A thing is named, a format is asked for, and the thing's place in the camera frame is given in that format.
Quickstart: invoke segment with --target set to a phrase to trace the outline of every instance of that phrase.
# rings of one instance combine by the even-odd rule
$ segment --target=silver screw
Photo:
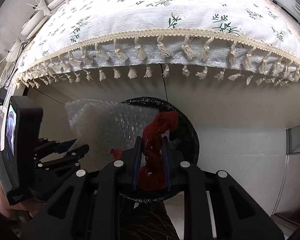
[[[122,160],[117,160],[113,163],[114,166],[116,167],[121,167],[123,165],[123,161]]]
[[[82,176],[86,175],[86,171],[85,171],[85,170],[78,170],[78,171],[76,172],[76,175],[77,175],[78,177],[82,177]]]
[[[190,167],[190,163],[186,162],[186,161],[183,161],[183,162],[180,163],[180,166],[183,167],[183,168],[188,168],[188,167]]]
[[[226,178],[228,176],[228,173],[226,171],[219,171],[218,176],[220,178]]]

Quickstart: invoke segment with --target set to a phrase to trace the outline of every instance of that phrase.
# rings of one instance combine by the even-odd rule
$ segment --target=red mesh scrap
[[[144,190],[155,190],[166,187],[162,154],[162,134],[174,131],[178,125],[178,114],[175,112],[161,112],[153,122],[148,124],[142,133],[143,154],[146,165],[140,167],[139,187]],[[122,150],[112,149],[110,153],[115,160],[120,159]]]

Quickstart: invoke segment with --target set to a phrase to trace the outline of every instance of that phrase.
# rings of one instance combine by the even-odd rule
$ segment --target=screen
[[[8,115],[7,115],[6,137],[13,156],[14,156],[14,135],[16,130],[16,119],[17,119],[16,112],[12,108],[12,105],[10,105],[8,110]]]

